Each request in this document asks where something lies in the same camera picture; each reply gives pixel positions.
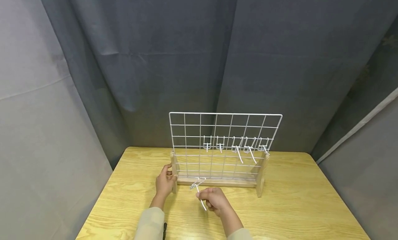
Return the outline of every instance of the wooden base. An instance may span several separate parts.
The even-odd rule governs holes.
[[[177,170],[180,170],[179,164],[177,162],[177,158],[174,155],[174,152],[172,151],[170,154],[171,162],[172,162],[172,172],[174,174],[179,174]],[[252,168],[252,172],[256,173],[254,175],[254,179],[226,179],[222,178],[222,174],[218,174],[218,177],[214,177],[214,174],[212,177],[207,178],[206,181],[204,181],[201,185],[205,186],[226,186],[226,187],[255,187],[257,191],[257,196],[260,198],[263,192],[264,188],[264,182],[265,182],[265,169],[267,167],[269,155],[262,153],[262,160],[257,162],[257,167]],[[184,177],[182,175],[181,177],[177,178],[177,181],[175,185],[173,186],[173,193],[177,192],[177,185],[192,185],[194,182],[197,181],[197,178],[195,174],[190,174],[190,176],[194,177]],[[197,174],[198,177],[206,177],[205,175],[199,175]]]

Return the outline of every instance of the left hand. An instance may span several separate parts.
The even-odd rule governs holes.
[[[164,165],[159,176],[156,177],[156,195],[162,198],[167,198],[170,195],[177,180],[177,175],[172,176],[172,171],[168,171],[170,167],[172,167],[171,163]]]

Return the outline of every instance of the wire grid panel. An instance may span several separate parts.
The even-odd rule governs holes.
[[[254,180],[281,114],[170,112],[179,177]]]

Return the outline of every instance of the wooden table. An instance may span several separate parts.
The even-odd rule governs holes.
[[[127,148],[77,239],[133,239],[170,151]],[[222,189],[255,239],[369,239],[306,153],[271,152],[260,199],[255,188]],[[179,185],[168,197],[167,239],[225,239],[220,219],[203,210],[195,193]]]

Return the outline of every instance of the gray fabric backdrop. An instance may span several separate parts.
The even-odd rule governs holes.
[[[282,113],[272,150],[311,152],[395,1],[42,0],[112,166],[169,111]]]
[[[374,240],[398,238],[398,99],[319,164]]]
[[[112,169],[41,1],[0,22],[0,239],[74,239]]]
[[[358,76],[312,150],[318,160],[392,91],[398,88],[398,18]]]

